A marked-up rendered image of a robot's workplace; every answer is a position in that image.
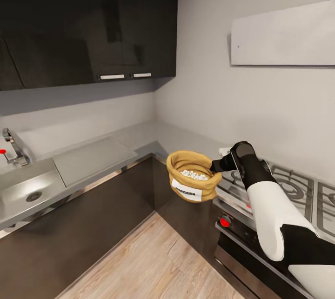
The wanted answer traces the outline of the popcorn bag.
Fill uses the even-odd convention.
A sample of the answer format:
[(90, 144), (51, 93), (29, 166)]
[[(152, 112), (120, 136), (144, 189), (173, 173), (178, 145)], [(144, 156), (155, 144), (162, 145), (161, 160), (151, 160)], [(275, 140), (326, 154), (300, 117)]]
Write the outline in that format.
[[(170, 154), (166, 165), (172, 189), (190, 203), (201, 203), (216, 197), (215, 187), (222, 181), (222, 172), (210, 171), (212, 159), (202, 153), (179, 150)], [(197, 179), (183, 172), (204, 176)]]

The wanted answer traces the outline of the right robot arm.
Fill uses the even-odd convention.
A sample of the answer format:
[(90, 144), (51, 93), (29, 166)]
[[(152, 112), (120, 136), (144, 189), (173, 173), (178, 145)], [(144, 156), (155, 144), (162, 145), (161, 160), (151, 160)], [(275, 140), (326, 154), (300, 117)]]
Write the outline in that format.
[(250, 143), (219, 149), (219, 156), (210, 171), (238, 171), (267, 257), (283, 264), (314, 299), (335, 299), (335, 244), (320, 238)]

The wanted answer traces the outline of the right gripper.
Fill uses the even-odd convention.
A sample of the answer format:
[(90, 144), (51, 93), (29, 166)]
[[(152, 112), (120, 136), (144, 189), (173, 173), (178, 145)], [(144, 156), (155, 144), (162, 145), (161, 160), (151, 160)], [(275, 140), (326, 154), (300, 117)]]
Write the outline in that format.
[(232, 168), (227, 164), (226, 157), (227, 156), (225, 156), (224, 158), (219, 159), (219, 160), (213, 160), (210, 171), (224, 172), (224, 171), (237, 170), (236, 166), (235, 166), (235, 168)]

